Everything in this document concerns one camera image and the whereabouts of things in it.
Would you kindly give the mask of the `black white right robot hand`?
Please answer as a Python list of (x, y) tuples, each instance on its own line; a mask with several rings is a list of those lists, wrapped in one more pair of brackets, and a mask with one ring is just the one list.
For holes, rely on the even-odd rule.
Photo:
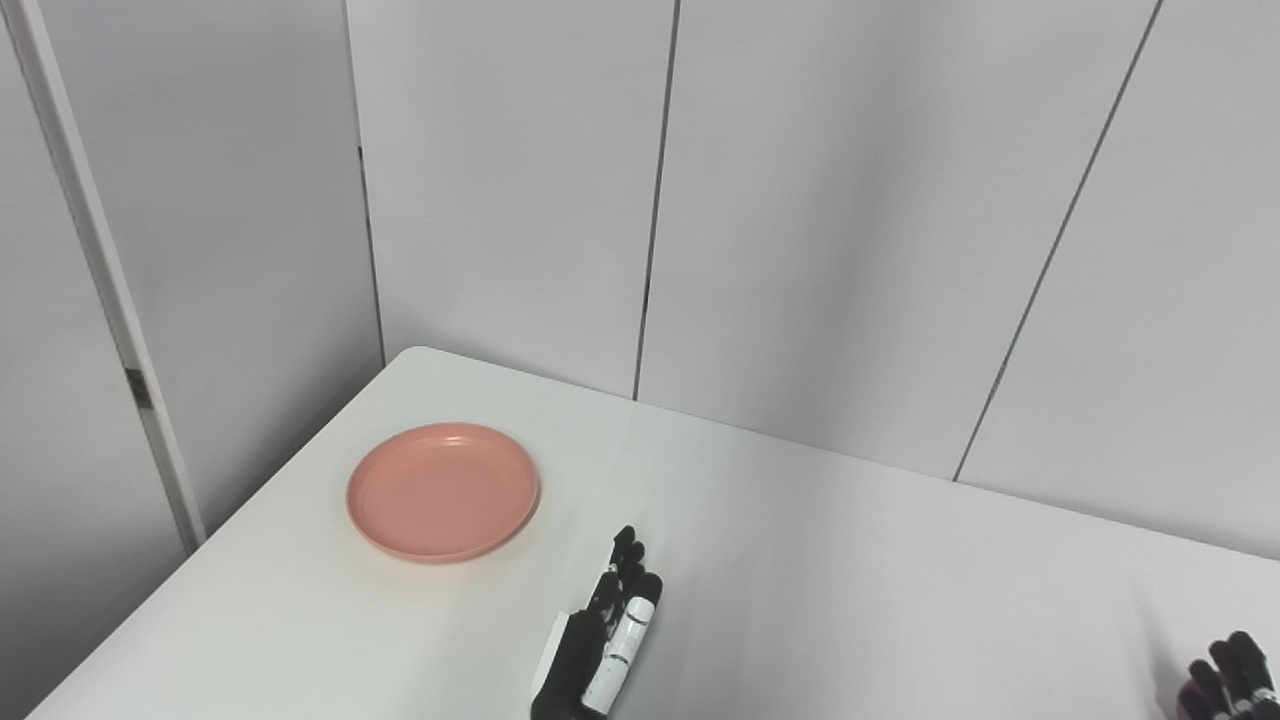
[(1175, 701), (1176, 719), (1277, 719), (1277, 682), (1253, 635), (1236, 630), (1192, 661)]

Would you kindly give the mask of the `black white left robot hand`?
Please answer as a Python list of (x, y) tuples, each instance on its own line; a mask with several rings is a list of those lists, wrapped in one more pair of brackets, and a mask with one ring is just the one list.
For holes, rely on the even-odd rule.
[(588, 603), (564, 615), (530, 703), (531, 719), (609, 719), (663, 594), (634, 527), (612, 541)]

